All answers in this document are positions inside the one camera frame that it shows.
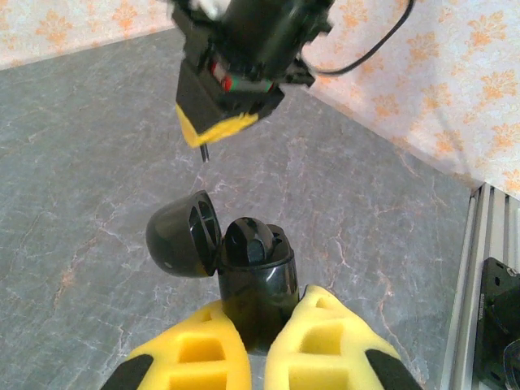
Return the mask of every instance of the open lid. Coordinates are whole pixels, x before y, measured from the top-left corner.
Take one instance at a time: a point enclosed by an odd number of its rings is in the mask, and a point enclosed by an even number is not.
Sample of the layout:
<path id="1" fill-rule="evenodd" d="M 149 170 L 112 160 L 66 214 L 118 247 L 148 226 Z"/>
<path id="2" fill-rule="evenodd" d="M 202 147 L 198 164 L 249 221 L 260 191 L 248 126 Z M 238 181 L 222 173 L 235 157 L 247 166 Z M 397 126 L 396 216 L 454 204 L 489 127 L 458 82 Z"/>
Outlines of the open lid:
<path id="1" fill-rule="evenodd" d="M 219 221 L 206 191 L 164 206 L 146 227 L 152 259 L 176 276 L 212 276 L 221 241 Z"/>

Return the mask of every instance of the marble table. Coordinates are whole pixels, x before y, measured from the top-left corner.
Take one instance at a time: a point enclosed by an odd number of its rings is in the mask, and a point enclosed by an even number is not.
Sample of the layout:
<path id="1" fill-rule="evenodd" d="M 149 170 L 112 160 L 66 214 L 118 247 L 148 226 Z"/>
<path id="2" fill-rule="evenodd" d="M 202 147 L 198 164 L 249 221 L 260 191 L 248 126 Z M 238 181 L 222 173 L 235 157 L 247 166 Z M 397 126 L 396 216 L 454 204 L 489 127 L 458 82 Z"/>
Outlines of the marble table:
<path id="1" fill-rule="evenodd" d="M 470 191 L 299 88 L 202 164 L 174 115 L 182 45 L 161 32 L 1 73 L 0 388 L 98 389 L 219 298 L 145 247 L 153 212 L 198 189 L 224 229 L 281 226 L 300 285 L 334 292 L 437 388 Z"/>

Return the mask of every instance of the white object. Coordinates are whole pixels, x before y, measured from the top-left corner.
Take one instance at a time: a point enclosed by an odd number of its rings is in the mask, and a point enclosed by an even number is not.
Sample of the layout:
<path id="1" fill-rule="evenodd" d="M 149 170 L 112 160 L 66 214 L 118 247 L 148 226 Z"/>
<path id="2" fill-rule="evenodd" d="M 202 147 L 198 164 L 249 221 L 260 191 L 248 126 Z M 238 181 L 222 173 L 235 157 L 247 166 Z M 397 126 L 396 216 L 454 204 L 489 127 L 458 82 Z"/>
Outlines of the white object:
<path id="1" fill-rule="evenodd" d="M 192 0 L 193 9 L 200 8 L 211 20 L 219 20 L 226 12 L 231 0 Z"/>

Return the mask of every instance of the wall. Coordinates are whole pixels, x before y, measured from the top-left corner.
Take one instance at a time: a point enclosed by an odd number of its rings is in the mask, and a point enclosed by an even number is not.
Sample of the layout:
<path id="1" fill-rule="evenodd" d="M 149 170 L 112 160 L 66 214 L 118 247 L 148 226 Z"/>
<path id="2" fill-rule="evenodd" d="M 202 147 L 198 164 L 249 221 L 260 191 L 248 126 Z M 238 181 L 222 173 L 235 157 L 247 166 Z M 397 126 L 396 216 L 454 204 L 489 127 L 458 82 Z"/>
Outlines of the wall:
<path id="1" fill-rule="evenodd" d="M 405 0 L 336 0 L 321 68 L 350 63 L 397 21 Z M 156 0 L 0 0 L 0 67 L 170 28 Z M 312 93 L 470 186 L 520 197 L 520 7 L 516 0 L 418 0 L 403 28 L 358 69 Z"/>

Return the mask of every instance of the wire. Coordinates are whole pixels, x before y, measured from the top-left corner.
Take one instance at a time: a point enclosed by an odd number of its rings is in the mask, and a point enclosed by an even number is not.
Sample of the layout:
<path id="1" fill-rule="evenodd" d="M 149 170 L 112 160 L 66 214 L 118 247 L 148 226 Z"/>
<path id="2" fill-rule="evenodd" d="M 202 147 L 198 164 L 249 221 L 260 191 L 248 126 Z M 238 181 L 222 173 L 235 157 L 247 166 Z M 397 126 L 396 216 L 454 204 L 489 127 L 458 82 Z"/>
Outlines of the wire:
<path id="1" fill-rule="evenodd" d="M 356 67 L 358 67 L 359 65 L 364 63 L 367 59 L 372 57 L 375 54 L 375 52 L 377 50 L 379 50 L 381 48 L 381 46 L 384 45 L 388 39 L 390 39 L 390 37 L 399 29 L 399 27 L 403 25 L 403 23 L 410 16 L 410 13 L 412 12 L 412 9 L 414 8 L 414 3 L 415 3 L 414 0 L 408 0 L 408 6 L 406 6 L 405 12 L 403 13 L 402 17 L 397 21 L 396 25 L 393 26 L 392 29 L 387 33 L 387 35 L 385 35 L 379 42 L 377 42 L 375 44 L 375 46 L 372 47 L 372 49 L 370 49 L 368 52 L 366 52 L 365 55 L 363 55 L 360 59 L 351 63 L 347 67 L 342 67 L 341 69 L 329 71 L 329 70 L 318 69 L 318 68 L 312 67 L 310 65 L 307 65 L 307 66 L 309 66 L 309 68 L 313 72 L 318 73 L 319 75 L 325 75 L 325 76 L 341 76 L 347 72 L 352 71 L 353 69 L 355 69 Z"/>

